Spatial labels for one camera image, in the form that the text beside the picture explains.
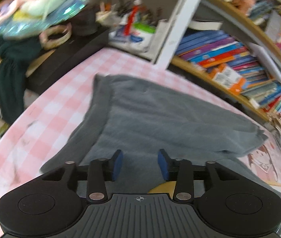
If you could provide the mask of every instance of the purple book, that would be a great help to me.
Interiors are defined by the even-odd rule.
[[[185,60],[185,61],[188,61],[188,60],[191,60],[193,58],[195,58],[196,56],[200,56],[200,55],[203,55],[209,51],[211,51],[212,49],[215,49],[217,47],[220,47],[220,46],[225,46],[225,45],[228,45],[232,42],[236,41],[233,37],[228,37],[228,38],[225,38],[225,39],[222,39],[222,40],[219,40],[217,42],[214,42],[214,43],[211,43],[211,44],[208,44],[206,46],[203,46],[203,47],[199,47],[191,52],[188,52],[184,55],[181,55],[180,57]]]

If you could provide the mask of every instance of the white post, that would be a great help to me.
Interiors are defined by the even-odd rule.
[[[184,0],[155,67],[166,69],[201,0]]]

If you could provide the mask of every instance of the silver screw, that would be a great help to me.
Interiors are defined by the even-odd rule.
[[[100,193],[100,192],[93,192],[90,194],[90,199],[94,200],[94,201],[99,201],[102,198],[104,198],[104,194]]]
[[[191,194],[189,194],[189,193],[187,193],[187,192],[179,192],[179,193],[176,195],[176,198],[177,198],[178,200],[186,201],[186,200],[191,199]]]

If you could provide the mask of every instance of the pink checkered tablecloth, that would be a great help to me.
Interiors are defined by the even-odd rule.
[[[128,74],[190,94],[242,114],[208,91],[169,71],[115,49],[104,48],[52,85],[11,126],[0,140],[0,197],[39,175],[39,168],[66,143],[82,121],[96,73]],[[281,191],[281,153],[271,135],[265,145],[241,160]]]

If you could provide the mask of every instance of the dark green cloth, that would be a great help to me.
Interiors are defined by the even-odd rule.
[[[0,107],[3,120],[8,124],[13,124],[24,111],[25,74],[40,51],[38,37],[22,40],[0,37]]]

